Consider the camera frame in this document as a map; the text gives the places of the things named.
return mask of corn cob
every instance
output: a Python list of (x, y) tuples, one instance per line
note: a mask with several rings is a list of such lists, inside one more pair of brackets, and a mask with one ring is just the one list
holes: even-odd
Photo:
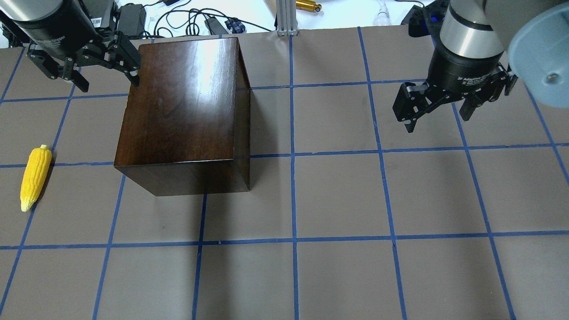
[(50, 162), (51, 151), (46, 145), (32, 150), (26, 165), (26, 171), (24, 171), (22, 188), (20, 189), (20, 201), (22, 202), (23, 212), (30, 210), (38, 199), (43, 183), (46, 181)]

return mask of dark wooden box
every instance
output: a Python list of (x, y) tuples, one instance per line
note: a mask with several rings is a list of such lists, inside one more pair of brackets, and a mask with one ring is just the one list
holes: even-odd
[(115, 168), (156, 196), (248, 191), (250, 85), (238, 39), (139, 51)]

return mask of white label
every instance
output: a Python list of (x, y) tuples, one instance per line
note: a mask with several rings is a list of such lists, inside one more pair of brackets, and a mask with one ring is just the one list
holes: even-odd
[(101, 27), (101, 22), (103, 21), (103, 18), (94, 18), (91, 19), (91, 23), (93, 24), (93, 27), (95, 28), (99, 28)]

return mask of cable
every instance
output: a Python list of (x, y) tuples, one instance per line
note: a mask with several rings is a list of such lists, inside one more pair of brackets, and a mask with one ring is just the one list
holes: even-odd
[(417, 1), (417, 0), (395, 0), (396, 2), (416, 2), (416, 3), (420, 3), (423, 8), (425, 7), (424, 3), (421, 1)]
[[(172, 8), (172, 10), (176, 10), (176, 9), (178, 9), (178, 8), (180, 8), (180, 7), (183, 7), (183, 6), (187, 5), (187, 4), (189, 4), (190, 2), (192, 2), (192, 0), (189, 0), (188, 2), (186, 2), (186, 3), (182, 4), (182, 5), (175, 6), (174, 8)], [(177, 29), (180, 29), (180, 28), (182, 28), (183, 26), (185, 26), (185, 24), (186, 24), (187, 22), (184, 22), (184, 23), (183, 23), (181, 26), (179, 26), (179, 27), (174, 27), (174, 26), (170, 23), (170, 21), (168, 20), (168, 16), (166, 16), (166, 23), (168, 23), (168, 25), (169, 25), (172, 29), (177, 30)]]
[[(205, 12), (203, 12), (204, 10), (214, 11), (214, 12), (217, 12), (217, 13), (220, 13), (220, 14), (205, 13)], [(265, 31), (272, 31), (272, 30), (270, 30), (270, 29), (261, 27), (261, 26), (259, 26), (258, 24), (255, 24), (255, 23), (252, 23), (252, 22), (248, 22), (248, 21), (245, 21), (245, 20), (241, 20), (241, 19), (238, 19), (238, 18), (235, 18), (235, 17), (229, 17), (229, 16), (227, 16), (226, 14), (224, 14), (224, 13), (222, 13), (221, 11), (218, 11), (218, 10), (216, 10), (216, 9), (205, 8), (205, 9), (200, 9), (200, 10), (198, 10), (198, 9), (190, 9), (190, 10), (170, 10), (170, 11), (164, 13), (164, 14), (163, 14), (162, 16), (160, 16), (160, 18), (158, 18), (158, 20), (156, 21), (156, 25), (154, 26), (154, 35), (157, 34), (157, 31), (158, 31), (158, 24), (160, 23), (160, 21), (161, 21), (164, 17), (166, 17), (166, 19), (167, 19), (168, 15), (170, 15), (170, 14), (172, 14), (172, 13), (178, 13), (178, 12), (184, 12), (184, 13), (187, 13), (187, 14), (188, 14), (188, 21), (185, 22), (185, 23), (182, 25), (182, 26), (184, 26), (186, 23), (188, 23), (188, 26), (186, 27), (186, 30), (185, 30), (185, 31), (186, 31), (186, 35), (199, 35), (199, 27), (197, 27), (197, 23), (196, 23), (196, 20), (197, 20), (197, 16), (198, 16), (198, 15), (203, 15), (206, 19), (207, 19), (208, 17), (222, 17), (222, 18), (226, 18), (226, 19), (234, 19), (234, 20), (240, 21), (241, 23), (247, 23), (247, 24), (250, 24), (250, 25), (252, 25), (252, 26), (261, 28), (261, 29), (263, 29), (263, 30), (265, 30)]]
[(160, 28), (158, 28), (158, 34), (157, 34), (157, 35), (160, 34), (160, 30), (161, 30), (161, 29), (164, 29), (164, 30), (170, 32), (170, 36), (171, 36), (172, 38), (174, 37), (174, 34), (172, 33), (172, 31), (170, 31), (170, 29), (168, 29), (168, 28), (166, 28), (166, 27), (160, 27)]

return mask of metal post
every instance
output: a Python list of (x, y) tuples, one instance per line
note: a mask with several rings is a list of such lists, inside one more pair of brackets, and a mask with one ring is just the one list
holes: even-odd
[(279, 36), (298, 34), (296, 0), (277, 0), (277, 22), (277, 34)]

